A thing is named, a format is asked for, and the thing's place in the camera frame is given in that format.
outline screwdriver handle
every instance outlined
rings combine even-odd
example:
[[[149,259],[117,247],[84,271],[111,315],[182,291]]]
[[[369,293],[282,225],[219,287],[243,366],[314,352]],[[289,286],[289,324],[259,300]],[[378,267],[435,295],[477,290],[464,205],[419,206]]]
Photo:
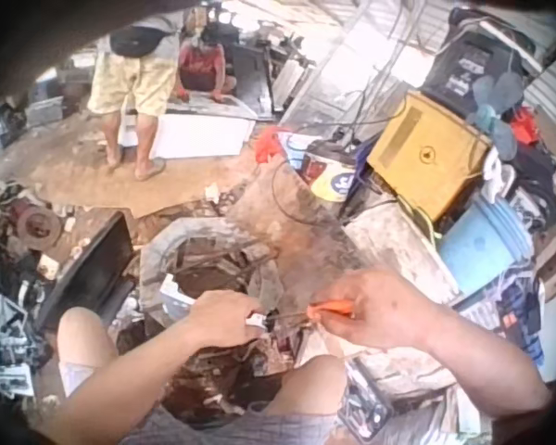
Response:
[[[332,299],[321,303],[312,303],[307,308],[307,316],[311,320],[317,320],[320,318],[319,311],[335,312],[349,317],[354,313],[354,301],[349,299]]]

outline khaki shorts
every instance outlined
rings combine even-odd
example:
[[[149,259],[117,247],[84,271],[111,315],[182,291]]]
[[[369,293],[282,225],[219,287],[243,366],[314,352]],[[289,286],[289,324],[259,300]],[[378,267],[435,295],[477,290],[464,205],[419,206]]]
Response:
[[[132,95],[139,113],[160,116],[167,109],[176,74],[173,60],[100,53],[88,108],[96,114],[120,111],[125,97]]]

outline blue bucket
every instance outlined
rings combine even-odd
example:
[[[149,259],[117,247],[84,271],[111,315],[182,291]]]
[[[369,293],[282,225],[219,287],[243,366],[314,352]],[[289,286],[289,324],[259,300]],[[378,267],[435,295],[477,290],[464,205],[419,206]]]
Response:
[[[443,236],[438,253],[465,296],[533,256],[533,242],[509,203],[488,203],[479,195]]]

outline screwdriver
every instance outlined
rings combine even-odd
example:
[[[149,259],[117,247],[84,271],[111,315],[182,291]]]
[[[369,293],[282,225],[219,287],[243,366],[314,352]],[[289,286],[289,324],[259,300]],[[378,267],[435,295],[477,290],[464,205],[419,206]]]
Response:
[[[320,311],[329,311],[334,313],[339,313],[346,317],[351,317],[354,313],[354,301],[349,299],[331,299],[329,301],[323,301],[321,303],[311,303],[306,311],[285,313],[278,315],[271,315],[267,320],[279,320],[283,318],[300,317],[307,316],[311,320],[319,319]]]

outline person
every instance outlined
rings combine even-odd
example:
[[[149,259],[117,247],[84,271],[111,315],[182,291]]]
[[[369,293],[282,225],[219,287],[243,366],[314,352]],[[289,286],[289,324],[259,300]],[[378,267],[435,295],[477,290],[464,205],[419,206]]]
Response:
[[[178,31],[182,26],[182,11],[159,14],[113,32],[97,44],[93,89],[87,107],[101,116],[107,165],[113,171],[122,162],[118,144],[120,110],[124,100],[135,101],[138,150],[134,173],[138,181],[145,181],[165,168],[163,159],[150,159],[150,151],[157,135],[158,117],[165,113],[175,85]],[[128,46],[142,49],[136,53],[131,48],[128,51]]]
[[[209,23],[199,37],[182,45],[176,95],[188,102],[187,90],[210,92],[213,100],[222,102],[222,94],[230,94],[236,85],[235,77],[226,75],[226,59],[219,40],[218,24]]]
[[[523,352],[435,304],[396,273],[345,275],[316,297],[354,301],[353,319],[321,312],[327,331],[359,345],[412,346],[430,353],[493,417],[532,412],[549,403],[549,391]],[[347,384],[344,364],[333,356],[316,357],[292,371],[262,411],[249,410],[216,430],[196,432],[155,407],[165,383],[197,350],[258,337],[261,330],[247,326],[245,319],[259,310],[251,297],[206,292],[185,319],[120,357],[94,313],[67,311],[57,346],[64,385],[73,392],[42,431],[55,443],[67,444],[324,443]]]

